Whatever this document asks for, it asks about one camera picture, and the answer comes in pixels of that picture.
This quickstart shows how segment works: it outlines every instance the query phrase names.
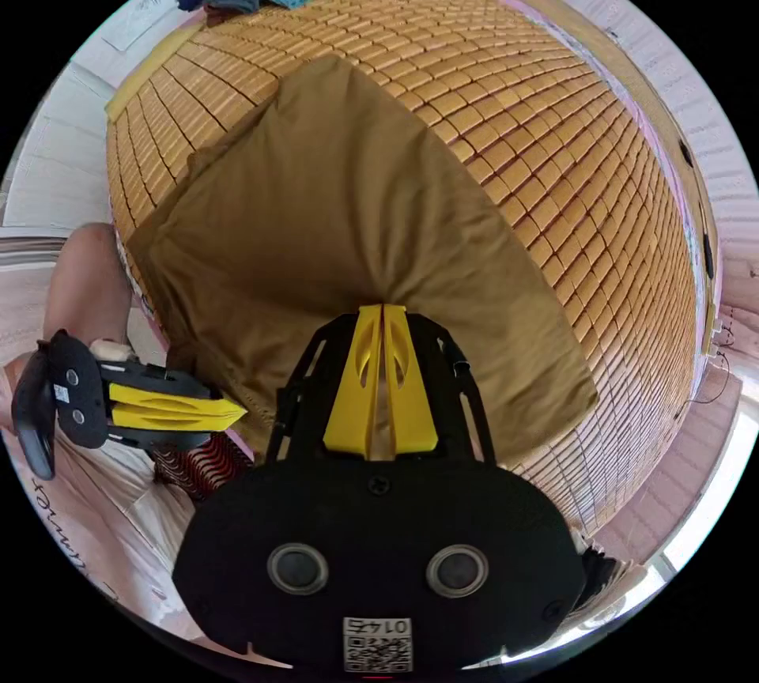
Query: yellow plastic part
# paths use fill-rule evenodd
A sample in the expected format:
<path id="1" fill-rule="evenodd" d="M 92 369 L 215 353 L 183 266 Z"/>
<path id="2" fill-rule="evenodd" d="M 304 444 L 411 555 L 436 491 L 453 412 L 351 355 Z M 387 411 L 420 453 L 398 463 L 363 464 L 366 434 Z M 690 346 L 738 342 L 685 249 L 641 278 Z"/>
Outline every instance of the yellow plastic part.
<path id="1" fill-rule="evenodd" d="M 387 403 L 395 454 L 433 451 L 437 431 L 411 341 L 406 307 L 386 304 L 383 324 Z"/>
<path id="2" fill-rule="evenodd" d="M 115 383 L 108 397 L 115 402 L 114 424 L 137 430 L 223 432 L 246 413 L 228 398 L 171 396 Z"/>
<path id="3" fill-rule="evenodd" d="M 329 451 L 368 459 L 380 379 L 382 304 L 362 306 L 332 414 L 324 432 Z"/>

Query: bamboo mat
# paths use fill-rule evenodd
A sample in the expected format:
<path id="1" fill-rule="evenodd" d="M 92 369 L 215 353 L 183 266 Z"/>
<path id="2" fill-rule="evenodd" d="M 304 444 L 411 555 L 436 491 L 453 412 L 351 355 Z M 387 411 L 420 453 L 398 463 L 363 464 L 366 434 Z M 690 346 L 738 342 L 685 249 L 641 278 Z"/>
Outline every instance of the bamboo mat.
<path id="1" fill-rule="evenodd" d="M 673 196 L 637 125 L 587 64 L 520 13 L 495 0 L 330 0 L 198 32 L 109 124 L 122 238 L 183 178 L 193 150 L 327 53 L 448 143 L 553 286 L 600 403 L 515 471 L 595 531 L 674 433 L 698 348 L 693 274 Z"/>

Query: screw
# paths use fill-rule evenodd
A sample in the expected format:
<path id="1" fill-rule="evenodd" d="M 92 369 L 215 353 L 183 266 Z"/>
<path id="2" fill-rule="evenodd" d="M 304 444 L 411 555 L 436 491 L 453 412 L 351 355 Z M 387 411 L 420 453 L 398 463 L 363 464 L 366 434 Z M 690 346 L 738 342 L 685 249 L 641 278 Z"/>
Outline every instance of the screw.
<path id="1" fill-rule="evenodd" d="M 369 478 L 368 488 L 375 496 L 384 496 L 390 490 L 390 481 L 382 475 L 373 475 Z"/>

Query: cable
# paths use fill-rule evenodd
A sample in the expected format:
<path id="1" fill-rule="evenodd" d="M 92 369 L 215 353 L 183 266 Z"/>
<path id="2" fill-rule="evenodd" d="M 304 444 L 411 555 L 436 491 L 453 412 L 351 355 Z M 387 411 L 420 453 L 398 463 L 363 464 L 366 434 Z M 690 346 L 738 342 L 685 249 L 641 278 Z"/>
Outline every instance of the cable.
<path id="1" fill-rule="evenodd" d="M 721 356 L 725 360 L 725 364 L 727 365 L 727 377 L 725 378 L 725 384 L 722 386 L 722 390 L 714 397 L 710 398 L 708 401 L 698 401 L 695 398 L 688 398 L 682 403 L 682 406 L 678 409 L 677 414 L 674 415 L 675 419 L 678 419 L 680 417 L 681 411 L 688 405 L 688 404 L 712 404 L 714 403 L 724 392 L 725 388 L 727 388 L 727 383 L 730 380 L 730 362 L 727 360 L 727 356 L 723 351 L 717 352 L 718 356 Z"/>

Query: person's leg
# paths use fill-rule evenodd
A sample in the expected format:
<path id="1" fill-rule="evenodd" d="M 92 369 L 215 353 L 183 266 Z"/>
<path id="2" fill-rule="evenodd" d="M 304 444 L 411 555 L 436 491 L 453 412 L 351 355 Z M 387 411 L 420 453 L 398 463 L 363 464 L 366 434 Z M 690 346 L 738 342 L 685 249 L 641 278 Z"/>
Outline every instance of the person's leg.
<path id="1" fill-rule="evenodd" d="M 127 342 L 132 289 L 110 225 L 74 230 L 55 265 L 47 294 L 43 338 L 67 330 L 86 345 Z"/>

